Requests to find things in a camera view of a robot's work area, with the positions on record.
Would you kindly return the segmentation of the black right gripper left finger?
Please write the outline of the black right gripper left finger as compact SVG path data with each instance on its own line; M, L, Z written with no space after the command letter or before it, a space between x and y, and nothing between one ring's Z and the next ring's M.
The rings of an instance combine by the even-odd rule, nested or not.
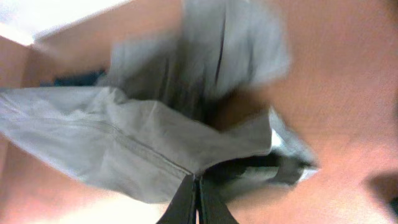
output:
M157 224L195 224L196 197L195 176L187 175Z

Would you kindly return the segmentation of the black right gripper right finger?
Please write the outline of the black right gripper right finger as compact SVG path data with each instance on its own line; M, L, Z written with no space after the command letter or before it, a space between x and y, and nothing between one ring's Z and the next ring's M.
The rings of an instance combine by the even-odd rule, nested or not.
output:
M197 189L199 224L238 224L210 182L201 177Z

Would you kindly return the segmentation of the grey shorts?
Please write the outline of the grey shorts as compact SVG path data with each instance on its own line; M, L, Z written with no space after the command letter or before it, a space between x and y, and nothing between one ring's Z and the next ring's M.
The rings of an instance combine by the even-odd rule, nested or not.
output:
M67 176L145 203L168 202L186 175L225 199L317 172L273 109L227 131L206 124L238 88L284 77L277 15L254 1L187 1L177 36L121 42L95 86L1 90L1 132Z

